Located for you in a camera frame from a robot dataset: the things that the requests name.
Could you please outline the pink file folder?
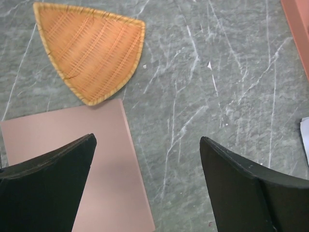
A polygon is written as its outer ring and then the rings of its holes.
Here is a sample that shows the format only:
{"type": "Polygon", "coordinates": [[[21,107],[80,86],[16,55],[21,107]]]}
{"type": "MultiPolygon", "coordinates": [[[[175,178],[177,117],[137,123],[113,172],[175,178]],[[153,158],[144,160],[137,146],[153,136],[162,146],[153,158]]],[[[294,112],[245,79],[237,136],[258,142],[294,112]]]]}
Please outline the pink file folder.
{"type": "Polygon", "coordinates": [[[10,165],[86,134],[95,135],[97,146],[73,226],[75,232],[155,230],[120,99],[19,117],[0,125],[10,165]]]}

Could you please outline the printed paper sheets stack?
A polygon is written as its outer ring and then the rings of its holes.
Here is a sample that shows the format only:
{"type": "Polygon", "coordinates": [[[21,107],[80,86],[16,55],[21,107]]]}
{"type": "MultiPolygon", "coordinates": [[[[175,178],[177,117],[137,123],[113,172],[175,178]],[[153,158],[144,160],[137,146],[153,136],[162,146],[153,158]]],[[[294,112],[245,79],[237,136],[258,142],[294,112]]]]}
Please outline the printed paper sheets stack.
{"type": "Polygon", "coordinates": [[[309,164],[309,117],[302,118],[300,122],[300,133],[307,157],[307,163],[309,164]]]}

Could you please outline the orange plastic tray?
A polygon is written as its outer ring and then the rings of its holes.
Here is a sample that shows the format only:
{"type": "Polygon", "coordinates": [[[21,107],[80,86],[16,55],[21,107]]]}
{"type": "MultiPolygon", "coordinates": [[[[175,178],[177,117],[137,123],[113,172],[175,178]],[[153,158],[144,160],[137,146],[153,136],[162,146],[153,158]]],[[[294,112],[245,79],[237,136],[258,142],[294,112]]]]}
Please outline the orange plastic tray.
{"type": "Polygon", "coordinates": [[[309,78],[309,0],[281,0],[305,74],[309,78]]]}

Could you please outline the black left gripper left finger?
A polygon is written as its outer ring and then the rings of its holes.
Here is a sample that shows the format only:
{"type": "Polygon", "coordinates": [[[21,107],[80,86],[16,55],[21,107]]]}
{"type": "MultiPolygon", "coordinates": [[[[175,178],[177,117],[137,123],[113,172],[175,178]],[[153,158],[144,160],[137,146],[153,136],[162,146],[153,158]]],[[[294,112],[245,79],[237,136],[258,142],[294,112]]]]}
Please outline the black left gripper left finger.
{"type": "Polygon", "coordinates": [[[0,170],[2,232],[72,231],[95,153],[87,134],[0,170]]]}

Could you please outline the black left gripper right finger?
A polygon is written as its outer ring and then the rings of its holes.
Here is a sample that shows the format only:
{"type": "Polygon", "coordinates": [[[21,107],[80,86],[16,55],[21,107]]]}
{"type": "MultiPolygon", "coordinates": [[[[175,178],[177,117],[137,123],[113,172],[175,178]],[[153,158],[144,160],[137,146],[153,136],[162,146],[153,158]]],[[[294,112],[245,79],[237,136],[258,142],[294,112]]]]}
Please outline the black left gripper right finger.
{"type": "Polygon", "coordinates": [[[208,137],[200,157],[220,232],[307,232],[309,182],[238,155],[208,137]]]}

